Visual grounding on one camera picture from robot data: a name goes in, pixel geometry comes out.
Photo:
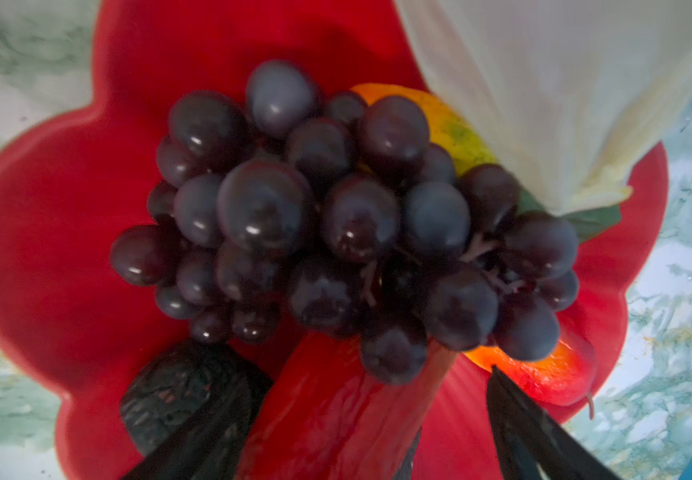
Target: green leaf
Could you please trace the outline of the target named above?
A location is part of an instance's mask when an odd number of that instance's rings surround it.
[[[522,190],[522,197],[519,198],[519,213],[530,210],[545,211],[545,208],[526,190]],[[620,205],[603,206],[593,210],[584,210],[565,215],[575,231],[581,243],[589,241],[611,226],[620,223]]]

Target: red plate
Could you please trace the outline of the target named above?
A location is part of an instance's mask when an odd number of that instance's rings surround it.
[[[74,480],[118,478],[140,456],[117,413],[132,377],[185,336],[152,292],[122,283],[114,237],[148,223],[154,151],[185,92],[238,101],[269,58],[299,63],[326,92],[364,82],[424,89],[389,0],[108,0],[96,29],[94,97],[0,152],[0,348],[63,399],[58,456]],[[634,169],[623,221],[581,247],[573,320],[596,348],[594,390],[625,338],[624,293],[658,235],[667,196],[662,146]],[[273,347],[286,354],[284,339]],[[264,352],[246,352],[263,363]],[[273,375],[281,367],[263,365]],[[414,478],[493,478],[485,373],[460,357],[424,423]],[[582,406],[549,407],[566,420]]]

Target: grape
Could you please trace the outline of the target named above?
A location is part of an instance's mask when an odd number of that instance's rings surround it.
[[[212,305],[220,296],[215,282],[215,252],[192,251],[181,260],[175,278],[187,302]]]
[[[564,218],[541,211],[517,216],[503,234],[501,260],[526,280],[545,280],[570,270],[578,256],[578,235]]]
[[[213,171],[231,169],[250,140],[238,105],[216,91],[192,91],[170,109],[170,137]]]
[[[172,203],[177,191],[177,188],[162,180],[149,192],[149,197],[146,198],[146,210],[155,222],[172,220]]]
[[[231,338],[231,303],[221,299],[188,323],[191,338],[202,343],[225,343]]]
[[[116,237],[109,258],[114,271],[130,285],[156,285],[175,270],[178,242],[160,226],[131,226]]]
[[[295,266],[287,284],[287,306],[303,326],[334,331],[360,315],[362,281],[353,266],[324,255]]]
[[[371,311],[369,315],[360,346],[364,369],[388,385],[409,383],[428,357],[423,324],[401,310]]]
[[[412,177],[406,178],[403,182],[403,189],[414,187],[422,182],[445,182],[455,184],[457,176],[453,158],[449,156],[447,150],[437,144],[429,144],[423,152],[423,166],[420,171]]]
[[[215,278],[228,298],[237,302],[258,302],[283,289],[284,269],[276,260],[224,242],[217,250]]]
[[[537,362],[556,348],[559,321],[534,293],[512,293],[500,304],[494,336],[500,350],[514,360]]]
[[[290,134],[285,158],[308,179],[315,195],[323,198],[353,170],[357,148],[344,126],[329,118],[312,118]]]
[[[416,279],[419,270],[418,265],[404,255],[391,255],[380,274],[383,301],[389,305],[411,304],[418,295]]]
[[[207,172],[207,167],[185,150],[164,137],[156,149],[156,166],[167,183],[175,188]]]
[[[367,102],[356,92],[341,91],[324,105],[324,116],[341,122],[352,135],[357,134],[359,120],[367,110]]]
[[[250,160],[226,177],[217,196],[224,234],[245,250],[286,256],[313,233],[315,215],[308,182],[292,166]]]
[[[423,110],[398,95],[372,104],[359,123],[358,141],[364,161],[392,185],[420,171],[429,137],[429,122]]]
[[[519,204],[519,182],[499,165],[484,164],[466,171],[457,187],[469,202],[475,232],[493,231]]]
[[[535,293],[538,293],[554,312],[561,312],[575,302],[580,290],[578,276],[572,270],[567,270],[562,276],[538,283]]]
[[[247,107],[257,128],[284,140],[319,106],[316,84],[302,70],[281,60],[258,65],[247,81]]]
[[[199,307],[187,302],[175,285],[158,286],[154,293],[154,301],[157,308],[170,318],[187,320],[199,313]]]
[[[234,335],[245,343],[257,344],[269,340],[278,326],[279,306],[274,303],[234,307],[231,328]]]
[[[175,195],[173,214],[178,228],[183,236],[205,248],[217,248],[223,238],[215,213],[220,187],[220,175],[200,175],[183,184]]]
[[[321,235],[335,256],[368,262],[384,255],[399,233],[399,202],[371,178],[351,175],[327,194]]]
[[[498,296],[475,266],[452,262],[425,273],[418,282],[427,291],[417,312],[439,343],[465,352],[487,341],[495,326]]]
[[[468,243],[470,224],[469,206],[450,184],[424,182],[402,200],[402,241],[418,258],[457,258]]]

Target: green marble countertop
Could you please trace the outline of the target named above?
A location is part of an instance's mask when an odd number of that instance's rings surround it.
[[[97,0],[0,0],[0,147],[90,100]],[[658,244],[628,292],[618,367],[570,432],[626,480],[678,478],[692,457],[692,103],[664,137],[670,189]],[[0,480],[63,478],[58,399],[0,354]]]

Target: fruit stem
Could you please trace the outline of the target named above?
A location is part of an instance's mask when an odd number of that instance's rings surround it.
[[[498,278],[498,274],[491,272],[489,270],[482,270],[482,274],[485,276],[490,285],[500,292],[501,294],[512,293],[511,287],[508,283]]]
[[[594,410],[594,397],[592,397],[591,394],[590,394],[590,392],[589,392],[588,395],[586,396],[586,398],[588,399],[588,417],[589,417],[591,420],[593,420],[593,419],[594,419],[594,414],[595,414],[595,410]]]
[[[522,279],[519,279],[519,280],[514,280],[512,283],[509,283],[507,285],[507,287],[511,289],[511,293],[515,293],[516,290],[519,290],[520,288],[522,288],[525,285],[527,285],[527,282],[525,282]]]
[[[369,264],[366,264],[359,275],[364,279],[364,284],[362,286],[362,296],[364,297],[370,308],[374,308],[378,302],[375,300],[375,295],[373,295],[373,282],[375,281],[375,272],[378,268],[378,260],[373,260]]]
[[[476,232],[474,236],[471,239],[471,243],[469,243],[469,247],[466,249],[466,252],[461,255],[458,260],[463,262],[464,264],[470,264],[474,260],[476,260],[476,257],[482,254],[486,254],[490,250],[494,250],[500,245],[500,242],[497,240],[486,240],[485,241],[485,234],[482,232]]]
[[[414,264],[416,264],[416,265],[422,265],[423,264],[423,262],[418,260],[417,257],[410,254],[407,250],[404,250],[401,246],[394,245],[393,249],[396,250],[397,252],[399,252],[400,254],[404,255],[405,257],[407,257],[407,259],[409,261],[413,262]]]

